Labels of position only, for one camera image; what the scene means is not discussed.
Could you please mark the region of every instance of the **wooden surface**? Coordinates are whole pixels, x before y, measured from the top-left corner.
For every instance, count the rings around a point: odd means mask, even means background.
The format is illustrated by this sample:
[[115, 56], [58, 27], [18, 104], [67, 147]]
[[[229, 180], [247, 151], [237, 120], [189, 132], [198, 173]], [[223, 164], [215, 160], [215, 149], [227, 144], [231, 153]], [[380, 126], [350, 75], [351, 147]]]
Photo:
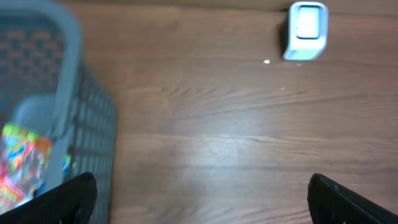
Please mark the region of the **wooden surface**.
[[111, 223], [311, 223], [314, 172], [398, 213], [397, 17], [297, 63], [283, 12], [68, 6], [119, 108]]
[[[190, 6], [209, 8], [252, 9], [279, 11], [288, 9], [296, 0], [63, 0], [111, 4], [141, 4], [155, 6]], [[324, 2], [332, 13], [398, 16], [396, 0], [318, 0]]]

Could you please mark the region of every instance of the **snack package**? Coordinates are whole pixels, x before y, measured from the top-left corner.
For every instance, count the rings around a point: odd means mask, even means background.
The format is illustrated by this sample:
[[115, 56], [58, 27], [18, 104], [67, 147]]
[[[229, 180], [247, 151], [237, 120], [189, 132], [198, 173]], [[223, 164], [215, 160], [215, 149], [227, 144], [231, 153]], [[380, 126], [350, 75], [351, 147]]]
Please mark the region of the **snack package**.
[[29, 201], [44, 184], [52, 143], [36, 133], [6, 124], [0, 145], [0, 212]]

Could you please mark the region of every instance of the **plastic basket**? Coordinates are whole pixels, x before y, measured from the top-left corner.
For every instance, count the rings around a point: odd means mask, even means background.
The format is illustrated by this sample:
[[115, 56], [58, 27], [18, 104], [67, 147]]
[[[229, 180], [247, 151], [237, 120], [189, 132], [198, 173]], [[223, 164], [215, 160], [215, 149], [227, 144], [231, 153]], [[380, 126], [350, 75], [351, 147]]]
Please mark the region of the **plastic basket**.
[[0, 0], [0, 121], [53, 140], [45, 189], [94, 173], [98, 198], [91, 223], [107, 223], [117, 110], [81, 56], [75, 18], [47, 1]]

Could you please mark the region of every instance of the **wood grain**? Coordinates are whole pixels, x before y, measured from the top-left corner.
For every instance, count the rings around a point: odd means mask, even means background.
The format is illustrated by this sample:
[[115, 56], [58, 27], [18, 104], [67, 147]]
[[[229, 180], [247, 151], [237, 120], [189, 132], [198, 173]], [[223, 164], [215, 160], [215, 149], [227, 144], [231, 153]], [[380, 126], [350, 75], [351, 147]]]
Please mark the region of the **wood grain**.
[[297, 63], [283, 12], [68, 7], [119, 108], [111, 223], [311, 223], [314, 172], [398, 212], [397, 17], [332, 14]]
[[[140, 4], [151, 6], [188, 6], [207, 8], [250, 9], [260, 11], [283, 11], [296, 0], [64, 0], [66, 2], [92, 2], [111, 4]], [[330, 12], [337, 14], [366, 14], [381, 16], [398, 15], [395, 0], [318, 0], [325, 3]]]

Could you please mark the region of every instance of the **wooden plank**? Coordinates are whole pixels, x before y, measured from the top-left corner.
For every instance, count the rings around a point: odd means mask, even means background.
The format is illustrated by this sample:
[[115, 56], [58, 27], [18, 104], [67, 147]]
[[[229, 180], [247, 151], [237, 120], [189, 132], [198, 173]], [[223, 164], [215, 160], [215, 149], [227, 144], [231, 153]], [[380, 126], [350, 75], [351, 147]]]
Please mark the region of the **wooden plank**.
[[68, 6], [118, 103], [112, 223], [310, 223], [314, 172], [398, 212], [398, 18], [331, 15], [297, 63], [282, 12]]
[[[82, 0], [64, 0], [82, 2]], [[398, 15], [398, 2], [395, 0], [319, 0], [325, 3], [331, 13], [369, 14], [381, 16]], [[138, 4], [152, 6], [186, 6], [216, 9], [246, 9], [258, 11], [284, 11], [294, 0], [84, 0], [91, 3]]]

